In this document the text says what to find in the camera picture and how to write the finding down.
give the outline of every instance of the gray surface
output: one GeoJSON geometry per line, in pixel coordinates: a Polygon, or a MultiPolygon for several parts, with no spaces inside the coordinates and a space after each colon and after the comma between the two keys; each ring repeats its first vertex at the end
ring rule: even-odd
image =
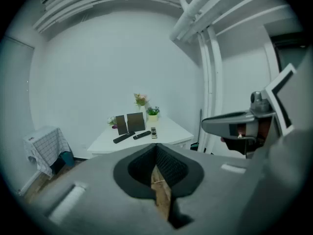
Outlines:
{"type": "Polygon", "coordinates": [[[195,192],[178,198],[182,214],[194,221],[174,230],[153,200],[129,197],[113,179],[117,161],[146,147],[141,145],[90,159],[45,189],[34,202],[37,213],[48,215],[71,185],[87,184],[78,204],[61,224],[80,234],[255,234],[275,221],[303,186],[312,161],[312,132],[294,131],[257,149],[252,160],[208,155],[176,146],[172,150],[197,161],[204,179],[195,192]],[[244,174],[221,169],[222,164],[245,167],[244,174]]]}
{"type": "Polygon", "coordinates": [[[232,135],[230,132],[231,124],[250,123],[255,121],[255,116],[250,110],[240,111],[244,113],[239,116],[230,116],[222,114],[215,117],[206,118],[202,121],[202,129],[210,134],[223,137],[225,139],[237,139],[237,135],[232,135]]]}
{"type": "MultiPolygon", "coordinates": [[[[66,230],[82,234],[165,234],[174,232],[155,207],[153,200],[129,197],[113,179],[116,163],[146,147],[141,145],[119,152],[105,154],[80,164],[56,185],[46,188],[34,202],[40,213],[48,215],[75,183],[87,184],[80,202],[73,208],[65,222],[66,230]]],[[[204,180],[193,195],[178,199],[180,211],[197,220],[211,208],[218,208],[221,196],[227,195],[242,177],[242,174],[220,169],[221,165],[247,167],[249,160],[207,155],[195,151],[166,145],[174,151],[200,163],[204,169],[204,180]]]]}

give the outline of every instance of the white wall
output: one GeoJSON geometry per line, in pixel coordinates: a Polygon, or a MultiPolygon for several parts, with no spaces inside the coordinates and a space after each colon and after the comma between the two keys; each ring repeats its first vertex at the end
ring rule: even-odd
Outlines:
{"type": "Polygon", "coordinates": [[[302,32],[303,27],[297,18],[277,20],[264,25],[270,37],[302,32]]]}
{"type": "MultiPolygon", "coordinates": [[[[19,12],[14,17],[13,21],[11,22],[5,33],[6,36],[9,36],[18,41],[21,41],[22,43],[34,47],[34,49],[31,50],[31,54],[23,54],[20,51],[16,51],[16,49],[11,47],[11,45],[9,47],[8,45],[6,45],[4,48],[6,53],[4,56],[2,56],[3,60],[6,59],[7,62],[10,62],[11,67],[14,67],[14,69],[10,69],[8,71],[9,73],[7,73],[6,76],[2,77],[4,81],[7,81],[7,79],[12,79],[12,81],[18,83],[21,83],[22,81],[29,81],[28,92],[32,90],[30,82],[33,77],[36,77],[37,71],[40,70],[42,57],[45,54],[46,40],[43,36],[41,36],[32,28],[33,23],[42,13],[42,8],[40,5],[40,0],[27,0],[23,7],[21,7],[19,12]],[[22,62],[23,70],[18,70],[17,61],[22,62]]],[[[29,101],[28,94],[25,95],[24,91],[21,91],[19,93],[16,90],[8,90],[8,93],[10,93],[10,98],[12,98],[13,96],[19,97],[20,101],[19,106],[11,104],[11,107],[13,108],[11,109],[12,114],[10,115],[12,119],[21,121],[20,125],[16,125],[16,122],[10,122],[7,123],[8,125],[6,126],[7,129],[11,130],[17,128],[7,138],[10,138],[12,142],[16,142],[17,144],[19,144],[19,148],[17,150],[16,146],[14,149],[12,148],[14,146],[10,146],[9,148],[13,149],[13,153],[1,153],[1,160],[5,161],[5,172],[9,173],[10,186],[13,188],[13,190],[17,191],[19,189],[22,189],[23,186],[29,181],[29,179],[32,178],[34,173],[37,171],[36,164],[31,163],[26,159],[23,146],[20,145],[22,143],[22,137],[26,135],[27,132],[33,131],[34,126],[29,112],[29,106],[27,106],[29,101]],[[26,96],[27,101],[21,101],[21,96],[26,96]]]]}
{"type": "MultiPolygon", "coordinates": [[[[251,93],[262,90],[279,73],[264,24],[284,18],[296,20],[290,8],[282,8],[260,14],[218,35],[223,60],[222,114],[249,109],[251,93]]],[[[244,157],[237,151],[228,150],[220,139],[216,140],[213,153],[244,157]]]]}
{"type": "Polygon", "coordinates": [[[194,62],[197,47],[169,40],[176,21],[143,10],[113,11],[53,38],[30,81],[35,128],[59,126],[74,156],[88,158],[107,117],[135,112],[133,93],[143,93],[162,116],[197,136],[202,70],[194,62]]]}
{"type": "Polygon", "coordinates": [[[22,189],[36,171],[22,138],[34,131],[28,100],[33,48],[8,38],[0,44],[0,164],[12,190],[22,189]]]}

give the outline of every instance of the white panel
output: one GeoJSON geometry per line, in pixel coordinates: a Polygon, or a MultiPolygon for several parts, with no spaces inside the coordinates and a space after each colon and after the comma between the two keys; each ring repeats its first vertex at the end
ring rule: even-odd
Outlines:
{"type": "Polygon", "coordinates": [[[294,127],[291,124],[290,126],[287,126],[287,123],[285,122],[284,115],[282,112],[282,109],[280,108],[280,105],[276,99],[276,95],[273,93],[273,89],[276,88],[282,80],[290,73],[292,72],[293,75],[295,75],[297,72],[292,64],[288,64],[287,67],[285,67],[279,75],[271,81],[269,85],[266,86],[265,91],[267,93],[267,98],[269,102],[271,103],[271,106],[273,107],[273,110],[276,112],[277,119],[279,121],[280,128],[282,130],[282,134],[285,136],[288,133],[290,133],[294,127]]]}
{"type": "Polygon", "coordinates": [[[297,75],[278,93],[288,116],[298,130],[309,130],[313,128],[313,53],[312,46],[308,47],[307,53],[297,69],[297,75]]]}
{"type": "Polygon", "coordinates": [[[37,171],[26,158],[22,138],[34,131],[28,99],[33,48],[3,38],[0,44],[0,163],[17,191],[37,171]]]}

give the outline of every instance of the ceiling pipe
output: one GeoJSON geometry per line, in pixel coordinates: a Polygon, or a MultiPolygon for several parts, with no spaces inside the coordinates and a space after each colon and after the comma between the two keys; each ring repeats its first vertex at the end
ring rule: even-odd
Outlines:
{"type": "Polygon", "coordinates": [[[187,10],[187,8],[188,8],[188,3],[187,3],[187,1],[186,1],[186,0],[179,0],[179,2],[180,2],[180,4],[181,4],[182,9],[183,9],[184,11],[187,10]]]}
{"type": "Polygon", "coordinates": [[[186,29],[189,24],[194,20],[195,15],[199,10],[207,3],[208,0],[192,0],[186,10],[184,10],[182,16],[179,18],[174,26],[170,39],[174,41],[177,36],[186,29]]]}
{"type": "Polygon", "coordinates": [[[183,42],[188,41],[197,32],[203,31],[218,17],[218,15],[212,14],[212,10],[220,1],[221,0],[210,0],[208,2],[205,12],[190,26],[185,36],[181,38],[183,42]]]}

